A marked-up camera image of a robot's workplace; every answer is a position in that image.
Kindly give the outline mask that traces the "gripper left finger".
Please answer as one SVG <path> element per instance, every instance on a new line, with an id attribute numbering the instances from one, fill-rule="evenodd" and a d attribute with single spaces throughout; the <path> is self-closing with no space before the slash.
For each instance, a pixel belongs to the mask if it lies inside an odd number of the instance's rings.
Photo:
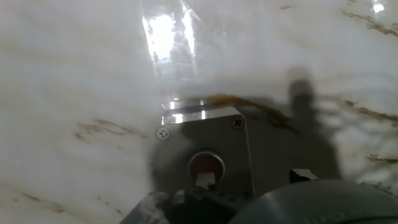
<path id="1" fill-rule="evenodd" d="M 201 173 L 197 175 L 195 186 L 209 190 L 212 185 L 215 185 L 215 174 L 212 172 Z"/>

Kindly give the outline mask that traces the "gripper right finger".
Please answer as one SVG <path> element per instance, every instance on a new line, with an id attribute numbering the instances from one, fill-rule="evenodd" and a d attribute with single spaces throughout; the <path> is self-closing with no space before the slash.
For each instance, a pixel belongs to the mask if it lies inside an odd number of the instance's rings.
<path id="1" fill-rule="evenodd" d="M 315 174 L 309 169 L 292 169 L 289 171 L 289 184 L 318 180 Z"/>

